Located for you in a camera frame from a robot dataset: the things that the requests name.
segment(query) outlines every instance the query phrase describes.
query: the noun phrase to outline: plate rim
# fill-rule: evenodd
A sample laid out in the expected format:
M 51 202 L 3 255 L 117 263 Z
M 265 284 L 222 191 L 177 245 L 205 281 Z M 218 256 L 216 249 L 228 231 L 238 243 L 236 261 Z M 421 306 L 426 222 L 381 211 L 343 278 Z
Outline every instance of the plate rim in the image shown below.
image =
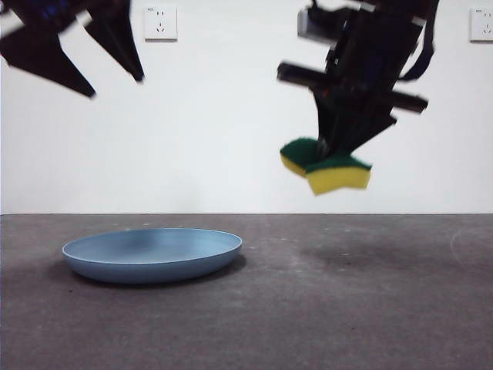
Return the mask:
M 180 261 L 170 261 L 170 262 L 135 262 L 135 263 L 123 263 L 123 262 L 102 262 L 102 261 L 94 261 L 94 260 L 89 260 L 85 258 L 79 258 L 76 257 L 72 254 L 69 254 L 65 249 L 70 246 L 71 244 L 75 244 L 77 242 L 87 240 L 87 239 L 93 239 L 96 237 L 103 237 L 103 236 L 109 236 L 109 235 L 115 235 L 115 234 L 131 234 L 134 232 L 142 232 L 142 231 L 158 231 L 158 230 L 194 230 L 194 231 L 209 231 L 217 234 L 226 234 L 230 235 L 231 237 L 234 237 L 237 239 L 238 243 L 235 245 L 235 247 L 231 248 L 228 251 L 219 253 L 219 254 L 212 254 L 210 256 L 205 256 L 205 257 L 199 257 L 199 258 L 191 258 L 188 260 L 180 260 Z M 62 253 L 64 257 L 67 257 L 69 259 L 73 259 L 75 261 L 80 261 L 84 263 L 90 263 L 90 264 L 109 264 L 109 265 L 116 265 L 116 266 L 152 266 L 152 265 L 160 265 L 160 264 L 181 264 L 183 262 L 192 262 L 192 261 L 200 261 L 200 260 L 205 260 L 208 258 L 213 258 L 213 257 L 219 257 L 224 254 L 231 253 L 233 251 L 236 251 L 241 248 L 243 245 L 243 239 L 239 237 L 238 235 L 228 233 L 227 231 L 221 231 L 221 230 L 213 230 L 213 229 L 201 229 L 201 228 L 190 228 L 190 227 L 156 227 L 156 228 L 150 228 L 150 229 L 132 229 L 132 230 L 120 230 L 120 231 L 110 231 L 108 233 L 101 233 L 101 234 L 95 234 L 95 235 L 89 235 L 88 237 L 80 237 L 79 239 L 72 240 L 68 243 L 66 243 L 62 247 Z

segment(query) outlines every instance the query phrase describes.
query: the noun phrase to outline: sponge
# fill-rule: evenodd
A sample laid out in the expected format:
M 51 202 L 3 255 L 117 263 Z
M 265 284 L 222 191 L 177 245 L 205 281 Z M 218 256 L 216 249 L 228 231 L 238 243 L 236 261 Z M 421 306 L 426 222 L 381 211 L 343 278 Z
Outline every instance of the sponge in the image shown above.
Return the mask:
M 305 177 L 315 195 L 343 187 L 366 189 L 371 176 L 371 166 L 348 154 L 336 154 L 319 161 L 317 141 L 300 138 L 280 151 L 286 168 Z

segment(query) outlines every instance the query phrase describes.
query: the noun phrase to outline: plastic plate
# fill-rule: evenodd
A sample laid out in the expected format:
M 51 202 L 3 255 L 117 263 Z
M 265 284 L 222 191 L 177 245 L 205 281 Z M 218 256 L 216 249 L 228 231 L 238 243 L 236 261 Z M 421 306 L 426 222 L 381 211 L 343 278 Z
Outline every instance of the plastic plate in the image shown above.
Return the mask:
M 180 281 L 227 266 L 240 237 L 215 230 L 147 229 L 100 234 L 66 244 L 62 253 L 77 274 L 118 284 Z

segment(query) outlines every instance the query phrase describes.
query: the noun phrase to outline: wall socket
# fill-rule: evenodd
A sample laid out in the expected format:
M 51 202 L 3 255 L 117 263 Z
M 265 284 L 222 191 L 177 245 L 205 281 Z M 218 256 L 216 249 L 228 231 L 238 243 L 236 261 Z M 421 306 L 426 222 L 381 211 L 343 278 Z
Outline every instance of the wall socket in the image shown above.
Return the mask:
M 471 42 L 493 42 L 493 8 L 471 9 Z
M 147 6 L 144 14 L 146 41 L 176 41 L 178 11 L 174 5 Z

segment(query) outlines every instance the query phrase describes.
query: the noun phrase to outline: concrete floor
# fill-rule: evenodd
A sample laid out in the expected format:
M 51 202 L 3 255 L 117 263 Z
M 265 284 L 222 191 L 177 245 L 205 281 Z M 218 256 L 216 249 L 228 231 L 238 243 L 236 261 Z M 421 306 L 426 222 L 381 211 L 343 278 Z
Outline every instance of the concrete floor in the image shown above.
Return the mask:
M 100 284 L 60 249 L 126 228 L 243 240 L 179 284 Z M 493 216 L 2 217 L 2 368 L 493 368 Z

